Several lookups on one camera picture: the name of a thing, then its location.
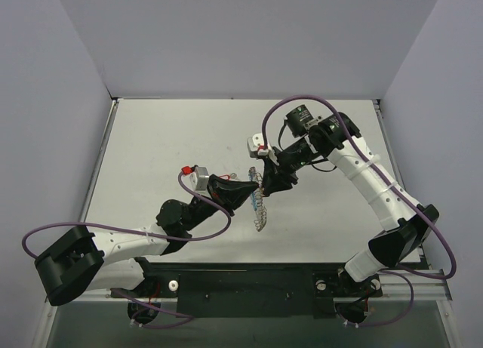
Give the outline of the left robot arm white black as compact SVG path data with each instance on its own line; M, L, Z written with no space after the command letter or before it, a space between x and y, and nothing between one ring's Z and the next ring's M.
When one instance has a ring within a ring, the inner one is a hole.
M87 290L123 288L145 297L155 287L153 274L143 270L138 257L162 256L196 241L192 230L215 213L231 219L258 189L255 181L240 181L209 174L205 168L186 167L189 177L185 203L165 201L155 222L136 229L98 223L71 223L70 228L34 260L52 306L62 306Z

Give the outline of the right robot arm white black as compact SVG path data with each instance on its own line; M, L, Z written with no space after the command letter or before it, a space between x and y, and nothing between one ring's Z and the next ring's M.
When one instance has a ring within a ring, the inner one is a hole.
M262 134L247 141L251 157L264 162L263 194L291 189L297 184L297 171L321 157L355 186L383 228L337 275L338 288L354 294L366 279L382 269L397 267L415 250L429 235L429 224L438 220L439 212L404 191L346 114L314 118L301 105L286 115L286 123L297 141L283 150L264 141Z

